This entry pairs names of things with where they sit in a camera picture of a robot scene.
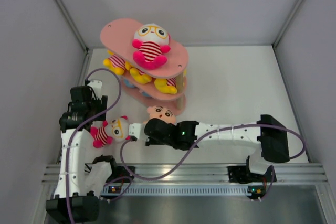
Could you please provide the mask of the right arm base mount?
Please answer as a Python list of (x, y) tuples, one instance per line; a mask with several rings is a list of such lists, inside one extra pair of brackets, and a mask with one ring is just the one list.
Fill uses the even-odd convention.
[(270, 166), (265, 174), (251, 173), (248, 166), (228, 166), (228, 177), (231, 183), (247, 185), (251, 183), (262, 183), (260, 186), (248, 186), (247, 196), (251, 201), (261, 202), (267, 195), (273, 183), (277, 181), (275, 169)]

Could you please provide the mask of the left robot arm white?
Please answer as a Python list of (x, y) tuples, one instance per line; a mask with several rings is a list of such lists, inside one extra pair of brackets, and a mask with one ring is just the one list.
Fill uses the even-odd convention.
[(102, 95), (102, 82), (87, 81), (71, 88), (67, 112), (59, 119), (62, 151), (58, 184), (46, 211), (56, 223), (96, 221), (99, 196), (106, 182), (117, 179), (119, 170), (113, 156), (100, 155), (85, 172), (86, 153), (93, 144), (93, 121), (106, 119), (108, 98)]

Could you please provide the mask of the yellow plush toy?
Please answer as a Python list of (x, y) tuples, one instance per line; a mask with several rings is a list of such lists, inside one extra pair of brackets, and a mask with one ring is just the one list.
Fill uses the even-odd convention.
[(132, 68), (132, 65), (124, 59), (117, 56), (111, 50), (108, 50), (109, 57), (103, 61), (103, 65), (114, 72), (116, 75), (123, 75)]
[(147, 84), (152, 81), (152, 77), (142, 72), (138, 68), (131, 68), (129, 70), (131, 77), (139, 84)]

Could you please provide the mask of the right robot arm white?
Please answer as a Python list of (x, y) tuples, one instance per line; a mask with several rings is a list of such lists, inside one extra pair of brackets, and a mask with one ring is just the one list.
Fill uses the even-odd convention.
[(273, 116), (263, 114), (251, 126), (216, 125), (197, 121), (182, 121), (176, 125), (160, 119), (150, 119), (144, 127), (147, 145), (167, 145), (176, 150), (222, 146), (248, 146), (255, 152), (246, 159), (245, 174), (258, 180), (272, 164), (290, 161), (287, 132)]

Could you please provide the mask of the peach-faced plush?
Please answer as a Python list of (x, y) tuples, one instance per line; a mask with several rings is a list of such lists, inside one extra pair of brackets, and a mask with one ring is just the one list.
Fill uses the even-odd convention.
[(148, 121), (151, 119), (160, 119), (161, 121), (164, 121), (166, 123), (171, 123), (174, 125), (177, 124), (176, 116), (171, 110), (166, 107), (155, 105), (148, 107), (146, 111), (149, 114), (149, 119), (147, 121), (144, 121), (144, 124), (148, 123)]

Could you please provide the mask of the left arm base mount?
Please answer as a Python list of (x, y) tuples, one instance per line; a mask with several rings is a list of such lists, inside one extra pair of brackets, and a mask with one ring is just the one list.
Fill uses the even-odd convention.
[(115, 173), (112, 175), (110, 180), (111, 183), (120, 183), (119, 186), (109, 186), (108, 192), (112, 194), (112, 200), (117, 200), (121, 198), (125, 193), (128, 192), (134, 176), (131, 173), (135, 172), (134, 166), (128, 166), (127, 171), (123, 166), (118, 166)]

